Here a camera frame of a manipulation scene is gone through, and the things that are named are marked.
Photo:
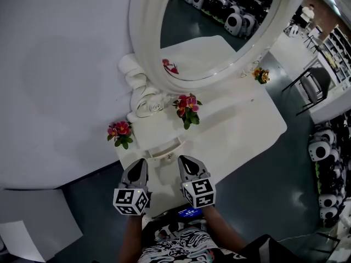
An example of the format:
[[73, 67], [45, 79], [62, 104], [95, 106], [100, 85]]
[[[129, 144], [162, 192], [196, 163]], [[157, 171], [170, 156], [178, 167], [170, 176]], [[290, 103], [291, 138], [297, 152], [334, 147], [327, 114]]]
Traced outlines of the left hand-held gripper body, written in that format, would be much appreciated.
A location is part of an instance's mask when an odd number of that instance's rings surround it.
[[113, 206], [122, 215], [141, 216], [150, 207], [151, 192], [148, 183], [120, 182], [114, 189]]

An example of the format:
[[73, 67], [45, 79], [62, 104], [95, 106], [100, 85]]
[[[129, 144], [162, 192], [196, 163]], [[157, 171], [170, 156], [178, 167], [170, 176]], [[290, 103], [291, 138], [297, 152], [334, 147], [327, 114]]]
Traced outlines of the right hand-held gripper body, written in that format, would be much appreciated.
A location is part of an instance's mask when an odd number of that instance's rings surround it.
[[200, 209], [214, 205], [216, 187], [210, 173], [201, 175], [181, 175], [182, 193], [193, 208]]

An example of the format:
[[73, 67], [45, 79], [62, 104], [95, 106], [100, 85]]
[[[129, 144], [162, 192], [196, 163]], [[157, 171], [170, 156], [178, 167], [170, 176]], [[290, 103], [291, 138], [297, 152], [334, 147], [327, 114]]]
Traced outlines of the white table drawer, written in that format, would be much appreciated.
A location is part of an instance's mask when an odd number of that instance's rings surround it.
[[143, 157], [146, 159], [163, 159], [172, 157], [174, 152], [184, 144], [180, 137], [176, 137], [171, 141], [163, 143], [159, 146], [146, 150]]

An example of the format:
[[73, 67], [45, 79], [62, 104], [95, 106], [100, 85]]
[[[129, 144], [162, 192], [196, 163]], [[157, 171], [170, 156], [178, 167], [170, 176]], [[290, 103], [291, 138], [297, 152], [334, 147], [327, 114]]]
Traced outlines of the white ornate dressing table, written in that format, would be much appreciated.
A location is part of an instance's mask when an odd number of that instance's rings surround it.
[[144, 158], [146, 150], [180, 137], [184, 144], [172, 157], [146, 159], [149, 165], [150, 207], [146, 213], [155, 217], [186, 203], [181, 192], [177, 159], [192, 156], [204, 162], [214, 183], [270, 148], [287, 125], [265, 88], [252, 78], [252, 71], [262, 57], [241, 77], [226, 77], [213, 85], [190, 92], [202, 103], [200, 124], [188, 130], [172, 106], [180, 95], [172, 94], [167, 106], [150, 117], [131, 122], [129, 149], [117, 148], [124, 168]]

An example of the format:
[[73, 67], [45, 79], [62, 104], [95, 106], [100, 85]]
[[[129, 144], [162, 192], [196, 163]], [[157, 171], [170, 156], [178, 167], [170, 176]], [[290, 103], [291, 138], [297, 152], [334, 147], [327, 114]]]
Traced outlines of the person's right forearm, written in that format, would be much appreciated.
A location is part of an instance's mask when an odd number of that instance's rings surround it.
[[226, 222], [214, 206], [206, 206], [201, 210], [209, 229], [222, 248], [239, 253], [247, 246], [243, 238]]

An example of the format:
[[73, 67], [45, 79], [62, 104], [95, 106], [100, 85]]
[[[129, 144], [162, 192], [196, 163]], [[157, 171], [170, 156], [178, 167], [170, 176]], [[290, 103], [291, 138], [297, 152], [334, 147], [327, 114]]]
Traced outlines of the person's left forearm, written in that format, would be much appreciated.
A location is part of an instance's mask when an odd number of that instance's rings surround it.
[[142, 216], [129, 216], [118, 263], [137, 263], [140, 259], [143, 252], [142, 219]]

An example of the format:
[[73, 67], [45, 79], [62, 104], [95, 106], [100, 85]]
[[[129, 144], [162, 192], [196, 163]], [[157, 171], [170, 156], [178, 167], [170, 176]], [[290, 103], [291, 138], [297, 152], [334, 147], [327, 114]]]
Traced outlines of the small blue screen device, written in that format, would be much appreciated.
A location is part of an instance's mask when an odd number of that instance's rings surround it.
[[189, 207], [179, 211], [178, 215], [183, 218], [195, 218], [202, 216], [202, 211], [199, 208]]

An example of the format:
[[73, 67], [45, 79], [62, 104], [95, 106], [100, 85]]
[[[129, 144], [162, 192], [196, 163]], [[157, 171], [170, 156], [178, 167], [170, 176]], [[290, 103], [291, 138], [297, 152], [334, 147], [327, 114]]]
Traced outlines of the pink potted flower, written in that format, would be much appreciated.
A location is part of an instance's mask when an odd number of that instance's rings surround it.
[[202, 103], [192, 93], [180, 95], [173, 101], [172, 106], [175, 107], [177, 116], [183, 121], [185, 130], [188, 130], [192, 124], [200, 124], [200, 118], [197, 113]]
[[123, 147], [125, 150], [133, 142], [132, 124], [126, 121], [113, 122], [107, 129], [107, 141], [113, 141], [115, 147]]

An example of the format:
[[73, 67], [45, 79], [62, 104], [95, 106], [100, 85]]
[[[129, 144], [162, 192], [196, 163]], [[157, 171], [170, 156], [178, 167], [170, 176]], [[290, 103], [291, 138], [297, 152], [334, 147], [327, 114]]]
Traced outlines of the person's patterned shirt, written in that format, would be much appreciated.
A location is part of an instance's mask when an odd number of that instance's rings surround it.
[[205, 220], [150, 222], [142, 234], [143, 251], [138, 263], [251, 263], [249, 259], [220, 247], [207, 232]]

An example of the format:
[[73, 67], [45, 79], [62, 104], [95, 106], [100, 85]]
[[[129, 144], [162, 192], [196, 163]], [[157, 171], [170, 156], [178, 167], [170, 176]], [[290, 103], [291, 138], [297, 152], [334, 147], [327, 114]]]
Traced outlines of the large white board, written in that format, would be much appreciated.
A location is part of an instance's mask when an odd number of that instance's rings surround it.
[[0, 224], [23, 221], [45, 262], [82, 237], [62, 190], [0, 190]]

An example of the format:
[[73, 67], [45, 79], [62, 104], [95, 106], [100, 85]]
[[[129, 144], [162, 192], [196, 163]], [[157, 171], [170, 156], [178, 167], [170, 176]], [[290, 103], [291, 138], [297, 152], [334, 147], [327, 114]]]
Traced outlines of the orange potted flower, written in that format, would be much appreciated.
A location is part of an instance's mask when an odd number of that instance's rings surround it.
[[267, 82], [270, 81], [269, 70], [265, 70], [261, 67], [254, 69], [252, 75], [260, 84], [267, 84]]

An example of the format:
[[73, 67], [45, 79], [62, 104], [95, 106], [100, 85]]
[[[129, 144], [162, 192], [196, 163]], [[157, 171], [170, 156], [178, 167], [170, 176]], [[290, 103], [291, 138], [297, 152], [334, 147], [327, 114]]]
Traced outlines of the white box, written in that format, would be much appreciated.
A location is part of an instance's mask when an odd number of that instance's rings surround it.
[[0, 224], [0, 236], [10, 254], [26, 260], [45, 262], [23, 221]]

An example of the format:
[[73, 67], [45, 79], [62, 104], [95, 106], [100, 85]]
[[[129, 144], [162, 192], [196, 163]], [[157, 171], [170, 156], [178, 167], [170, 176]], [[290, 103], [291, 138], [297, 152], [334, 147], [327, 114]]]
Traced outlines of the oval white framed mirror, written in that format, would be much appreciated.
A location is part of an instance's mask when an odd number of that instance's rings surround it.
[[200, 37], [169, 49], [160, 46], [168, 0], [131, 0], [129, 34], [134, 52], [118, 68], [133, 89], [130, 122], [163, 110], [172, 94], [201, 90], [226, 77], [241, 77], [264, 56], [302, 0], [273, 0], [262, 25], [234, 51], [222, 37]]

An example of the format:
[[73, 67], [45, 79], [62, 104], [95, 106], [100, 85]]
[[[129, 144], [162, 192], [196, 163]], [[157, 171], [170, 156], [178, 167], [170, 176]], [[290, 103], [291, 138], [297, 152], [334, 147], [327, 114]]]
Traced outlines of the white shelving rack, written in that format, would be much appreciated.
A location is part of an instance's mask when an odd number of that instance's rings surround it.
[[351, 42], [339, 25], [325, 37], [321, 50], [331, 66], [338, 85], [351, 88]]

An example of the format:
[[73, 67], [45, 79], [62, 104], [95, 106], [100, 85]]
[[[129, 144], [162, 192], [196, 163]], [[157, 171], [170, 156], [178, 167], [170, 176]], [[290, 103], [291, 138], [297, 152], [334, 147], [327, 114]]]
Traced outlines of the black frame grey chair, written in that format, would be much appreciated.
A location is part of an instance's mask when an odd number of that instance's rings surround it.
[[286, 86], [282, 92], [290, 89], [296, 83], [301, 85], [309, 100], [307, 104], [303, 105], [303, 109], [296, 114], [296, 116], [298, 116], [327, 99], [331, 77], [328, 71], [323, 67], [309, 67]]

